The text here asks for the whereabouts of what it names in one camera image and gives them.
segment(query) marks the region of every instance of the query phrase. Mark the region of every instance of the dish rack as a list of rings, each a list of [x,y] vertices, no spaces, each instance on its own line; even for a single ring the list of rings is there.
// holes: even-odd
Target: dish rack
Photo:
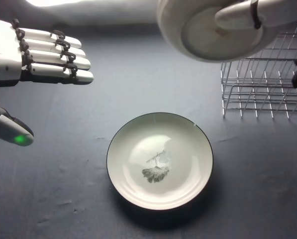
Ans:
[[[297,24],[278,35],[264,50],[240,61],[221,64],[223,116],[228,111],[297,115],[297,89],[292,77],[297,70]]]

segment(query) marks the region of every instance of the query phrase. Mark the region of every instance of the plate with floral design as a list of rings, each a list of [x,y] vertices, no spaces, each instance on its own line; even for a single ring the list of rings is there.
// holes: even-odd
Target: plate with floral design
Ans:
[[[106,164],[112,184],[126,200],[168,210],[202,191],[212,173],[213,153],[195,123],[175,114],[151,113],[116,133]]]

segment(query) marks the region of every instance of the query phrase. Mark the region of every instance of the green light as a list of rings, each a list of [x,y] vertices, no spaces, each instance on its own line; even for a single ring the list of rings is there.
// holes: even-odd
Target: green light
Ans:
[[[26,143],[27,138],[24,135],[19,135],[17,137],[14,137],[14,142],[17,144],[24,144]]]

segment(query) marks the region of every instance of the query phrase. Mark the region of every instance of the round plate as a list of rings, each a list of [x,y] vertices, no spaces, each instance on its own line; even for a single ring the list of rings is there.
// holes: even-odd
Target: round plate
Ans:
[[[225,30],[215,14],[236,0],[160,0],[158,24],[179,51],[206,62],[226,62],[251,56],[271,43],[281,26]]]
[[[125,199],[142,208],[167,210],[201,192],[212,172],[213,154],[207,136],[190,120],[151,113],[117,132],[106,163]]]

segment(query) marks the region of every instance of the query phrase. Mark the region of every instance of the gray tablecloth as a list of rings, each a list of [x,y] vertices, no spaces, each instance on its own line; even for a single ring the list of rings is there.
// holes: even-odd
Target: gray tablecloth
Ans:
[[[220,65],[182,56],[155,26],[64,31],[95,81],[0,89],[35,133],[26,148],[0,141],[0,239],[297,239],[297,118],[224,119]],[[194,121],[214,152],[205,190],[168,212],[129,204],[106,172],[114,134],[151,112]]]

